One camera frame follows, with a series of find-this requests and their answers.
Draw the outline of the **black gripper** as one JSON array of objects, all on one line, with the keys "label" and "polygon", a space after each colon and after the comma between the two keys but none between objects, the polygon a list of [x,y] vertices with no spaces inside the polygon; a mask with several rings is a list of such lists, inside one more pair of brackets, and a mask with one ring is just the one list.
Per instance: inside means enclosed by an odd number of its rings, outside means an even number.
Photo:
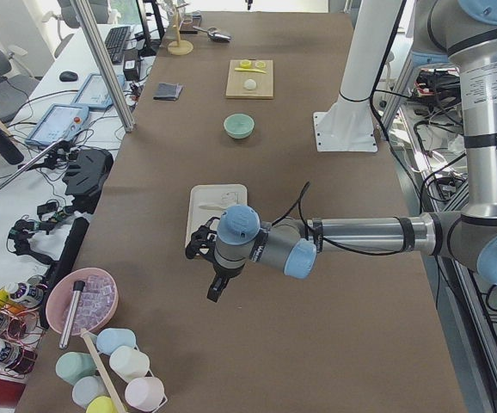
[{"label": "black gripper", "polygon": [[[194,259],[196,256],[205,260],[214,259],[217,232],[212,229],[212,224],[215,220],[219,220],[219,217],[209,218],[191,234],[189,243],[185,248],[187,259]],[[212,302],[218,302],[229,280],[228,276],[216,274],[208,288],[206,297]]]}]

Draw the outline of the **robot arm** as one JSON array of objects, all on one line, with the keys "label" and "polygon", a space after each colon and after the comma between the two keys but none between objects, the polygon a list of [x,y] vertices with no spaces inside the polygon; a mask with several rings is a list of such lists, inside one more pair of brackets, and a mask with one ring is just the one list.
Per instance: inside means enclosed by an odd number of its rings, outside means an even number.
[{"label": "robot arm", "polygon": [[449,257],[497,286],[497,1],[419,1],[414,54],[444,57],[459,71],[469,198],[459,211],[411,218],[260,219],[234,205],[191,236],[185,253],[212,264],[217,300],[247,261],[303,279],[324,250],[390,256],[413,250]]}]

